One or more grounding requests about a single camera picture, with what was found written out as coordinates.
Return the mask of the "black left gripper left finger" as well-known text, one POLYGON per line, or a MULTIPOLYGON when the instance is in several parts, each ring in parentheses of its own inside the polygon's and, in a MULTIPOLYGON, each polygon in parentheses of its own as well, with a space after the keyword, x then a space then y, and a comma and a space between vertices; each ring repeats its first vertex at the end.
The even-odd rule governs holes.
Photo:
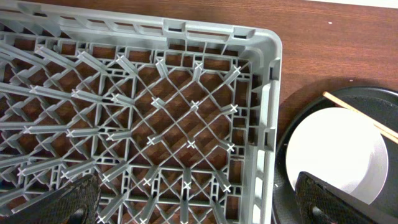
POLYGON ((101 189, 96 175, 86 175, 52 192, 1 223, 94 223, 101 189))

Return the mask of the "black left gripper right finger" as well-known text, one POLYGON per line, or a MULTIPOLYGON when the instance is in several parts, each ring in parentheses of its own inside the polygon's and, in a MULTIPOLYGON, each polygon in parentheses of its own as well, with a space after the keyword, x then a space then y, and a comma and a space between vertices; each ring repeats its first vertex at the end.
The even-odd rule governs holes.
POLYGON ((300 172, 295 199, 304 223, 382 223, 382 213, 308 172, 300 172))

